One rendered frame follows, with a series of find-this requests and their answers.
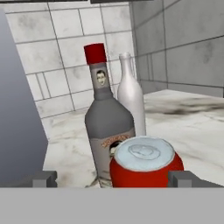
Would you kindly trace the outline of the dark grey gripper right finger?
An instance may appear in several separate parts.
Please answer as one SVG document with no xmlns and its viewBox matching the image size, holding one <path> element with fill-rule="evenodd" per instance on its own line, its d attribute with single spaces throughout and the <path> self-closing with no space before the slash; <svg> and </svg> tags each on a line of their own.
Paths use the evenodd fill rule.
<svg viewBox="0 0 224 224">
<path fill-rule="evenodd" d="M 182 188 L 205 188 L 205 187 L 218 187 L 221 185 L 206 181 L 197 177 L 191 171 L 169 171 L 168 172 L 168 186 L 169 187 L 182 187 Z"/>
</svg>

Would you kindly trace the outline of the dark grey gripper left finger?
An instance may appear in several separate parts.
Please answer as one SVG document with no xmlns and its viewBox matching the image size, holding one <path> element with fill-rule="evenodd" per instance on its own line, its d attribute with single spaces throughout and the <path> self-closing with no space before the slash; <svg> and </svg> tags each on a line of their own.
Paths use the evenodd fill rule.
<svg viewBox="0 0 224 224">
<path fill-rule="evenodd" d="M 56 171 L 40 171 L 7 187 L 57 187 L 57 177 Z"/>
</svg>

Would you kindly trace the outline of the dark overhead cabinet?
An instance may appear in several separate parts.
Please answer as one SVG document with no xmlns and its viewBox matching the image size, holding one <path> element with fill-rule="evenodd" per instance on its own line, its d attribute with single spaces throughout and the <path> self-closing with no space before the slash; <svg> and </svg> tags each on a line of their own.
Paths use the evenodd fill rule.
<svg viewBox="0 0 224 224">
<path fill-rule="evenodd" d="M 34 3 L 66 3 L 66 2 L 90 2 L 91 4 L 110 4 L 124 2 L 140 2 L 154 0 L 0 0 L 0 4 L 34 4 Z"/>
</svg>

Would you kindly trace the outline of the red drink can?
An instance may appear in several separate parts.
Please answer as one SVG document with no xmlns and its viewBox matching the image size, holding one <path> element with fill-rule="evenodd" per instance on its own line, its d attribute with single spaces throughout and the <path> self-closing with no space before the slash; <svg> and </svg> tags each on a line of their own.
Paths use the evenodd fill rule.
<svg viewBox="0 0 224 224">
<path fill-rule="evenodd" d="M 113 187 L 166 187 L 168 172 L 183 170 L 182 159 L 172 145 L 151 136 L 120 143 L 110 162 Z"/>
</svg>

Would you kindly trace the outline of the grey fridge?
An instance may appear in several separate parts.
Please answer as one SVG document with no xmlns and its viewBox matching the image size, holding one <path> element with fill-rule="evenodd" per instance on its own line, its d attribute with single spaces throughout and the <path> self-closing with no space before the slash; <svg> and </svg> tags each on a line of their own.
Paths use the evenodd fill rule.
<svg viewBox="0 0 224 224">
<path fill-rule="evenodd" d="M 0 9 L 0 187 L 43 170 L 48 141 L 7 17 Z"/>
</svg>

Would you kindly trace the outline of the grey bottle with red cap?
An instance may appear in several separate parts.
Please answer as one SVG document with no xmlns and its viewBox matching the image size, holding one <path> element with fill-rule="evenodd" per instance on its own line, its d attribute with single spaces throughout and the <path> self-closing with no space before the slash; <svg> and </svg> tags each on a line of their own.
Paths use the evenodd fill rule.
<svg viewBox="0 0 224 224">
<path fill-rule="evenodd" d="M 132 114 L 113 96 L 109 84 L 103 43 L 84 46 L 93 83 L 94 100 L 85 115 L 97 179 L 100 187 L 111 187 L 109 163 L 114 147 L 136 135 Z"/>
</svg>

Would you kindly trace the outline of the white bottle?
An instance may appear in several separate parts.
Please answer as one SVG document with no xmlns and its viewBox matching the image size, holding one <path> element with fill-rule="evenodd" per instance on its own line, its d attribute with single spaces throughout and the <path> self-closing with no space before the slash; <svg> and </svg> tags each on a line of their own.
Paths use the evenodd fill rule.
<svg viewBox="0 0 224 224">
<path fill-rule="evenodd" d="M 143 91 L 134 77 L 128 52 L 119 55 L 122 78 L 117 90 L 118 101 L 133 115 L 137 136 L 146 135 Z"/>
</svg>

